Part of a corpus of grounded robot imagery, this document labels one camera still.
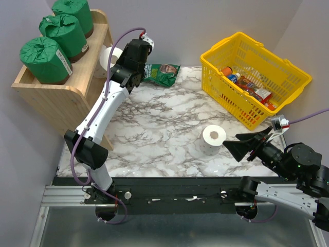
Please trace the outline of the white dotted roll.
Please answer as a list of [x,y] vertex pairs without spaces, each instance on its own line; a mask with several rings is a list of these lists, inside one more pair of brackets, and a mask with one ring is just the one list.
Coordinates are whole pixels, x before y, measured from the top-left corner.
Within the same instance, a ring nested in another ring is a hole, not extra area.
[[[107,77],[107,66],[108,66],[108,58],[112,47],[106,47],[105,45],[102,45],[100,54],[98,56],[97,64],[94,70],[93,76],[98,79],[106,78]],[[122,54],[122,50],[120,48],[114,48],[112,58],[111,58],[111,65],[110,68],[112,68],[119,57]]]
[[205,155],[215,155],[226,140],[226,131],[218,125],[205,127],[200,135],[200,150]]

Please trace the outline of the green roll with picture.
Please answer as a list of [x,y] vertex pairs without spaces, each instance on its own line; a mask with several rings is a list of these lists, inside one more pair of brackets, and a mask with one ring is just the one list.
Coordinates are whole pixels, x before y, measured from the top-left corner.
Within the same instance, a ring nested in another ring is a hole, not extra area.
[[73,74],[62,48],[48,37],[37,37],[24,44],[20,60],[41,84],[64,84]]

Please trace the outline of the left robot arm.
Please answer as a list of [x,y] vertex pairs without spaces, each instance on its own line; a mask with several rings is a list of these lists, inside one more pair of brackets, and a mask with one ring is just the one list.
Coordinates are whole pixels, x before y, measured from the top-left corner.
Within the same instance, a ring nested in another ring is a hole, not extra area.
[[104,87],[82,123],[74,131],[67,130],[64,139],[70,150],[70,165],[81,163],[87,171],[87,182],[97,188],[96,197],[109,203],[114,197],[113,179],[105,161],[108,150],[101,146],[103,134],[118,107],[128,98],[145,77],[144,67],[154,41],[146,35],[131,40],[115,65],[107,69]]

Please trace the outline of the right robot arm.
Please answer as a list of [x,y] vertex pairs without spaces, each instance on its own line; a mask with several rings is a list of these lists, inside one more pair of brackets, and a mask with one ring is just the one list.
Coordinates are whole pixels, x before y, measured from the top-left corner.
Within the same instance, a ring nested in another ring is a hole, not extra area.
[[293,209],[319,229],[328,231],[328,206],[320,198],[328,198],[328,167],[322,155],[304,143],[287,146],[283,151],[271,143],[272,127],[263,131],[237,134],[237,140],[226,140],[223,146],[236,161],[259,158],[262,164],[287,182],[295,182],[303,197],[276,189],[258,179],[243,176],[237,189],[229,190],[226,199],[264,201]]

